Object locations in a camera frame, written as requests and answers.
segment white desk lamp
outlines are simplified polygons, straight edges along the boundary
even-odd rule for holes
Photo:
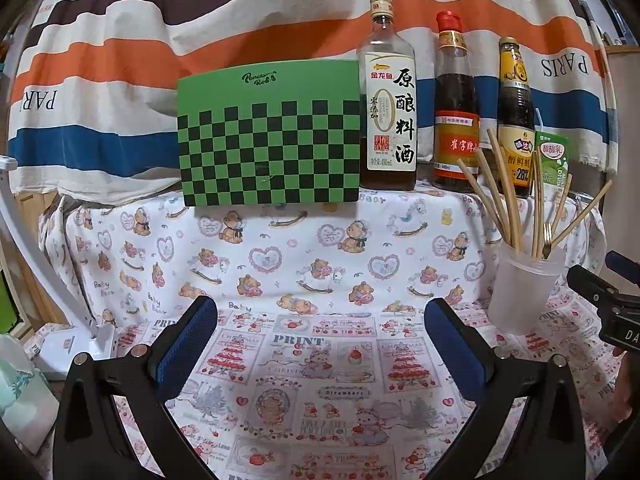
[[[73,358],[80,352],[91,354],[94,360],[115,357],[118,335],[110,323],[98,326],[87,307],[73,297],[54,272],[28,231],[9,187],[9,171],[17,167],[14,158],[0,155],[0,221],[6,223],[31,271],[73,325],[67,330],[49,333],[35,358],[36,366],[47,379],[64,380]]]

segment striped curtain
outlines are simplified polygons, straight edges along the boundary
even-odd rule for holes
[[[545,129],[570,137],[577,160],[616,170],[604,51],[579,0],[393,1],[396,28],[416,53],[419,160],[430,161],[433,149],[435,17],[453,10],[482,131],[495,126],[498,38],[514,36]],[[105,204],[158,192],[179,181],[179,78],[263,61],[354,58],[370,31],[368,11],[369,0],[44,0],[12,91],[9,152],[20,163],[12,188]]]

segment metal fork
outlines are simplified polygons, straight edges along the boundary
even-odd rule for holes
[[[549,254],[551,254],[551,243],[553,241],[553,234],[551,232],[551,224],[544,222],[543,227],[543,237],[545,244],[542,246],[542,257],[546,260],[549,257]]]

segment screw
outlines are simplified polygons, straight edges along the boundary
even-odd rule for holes
[[[129,351],[129,353],[133,355],[133,357],[142,357],[144,354],[146,354],[147,350],[149,350],[149,347],[147,345],[139,344],[139,345],[135,345]]]
[[[498,359],[506,359],[507,357],[511,357],[511,352],[509,352],[508,348],[503,346],[494,347],[494,355]]]
[[[560,354],[556,354],[554,355],[551,360],[553,361],[553,363],[558,366],[558,367],[563,367],[566,366],[566,359],[564,358],[564,356],[561,356]]]
[[[76,355],[76,357],[74,357],[74,363],[77,365],[84,364],[87,357],[88,355],[86,354],[86,352],[80,352],[78,355]]]

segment lamp base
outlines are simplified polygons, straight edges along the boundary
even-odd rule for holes
[[[49,333],[34,363],[49,381],[64,381],[74,357],[80,352],[100,360],[116,357],[117,349],[118,334],[112,324],[99,326],[94,338],[89,337],[84,327],[73,327]]]

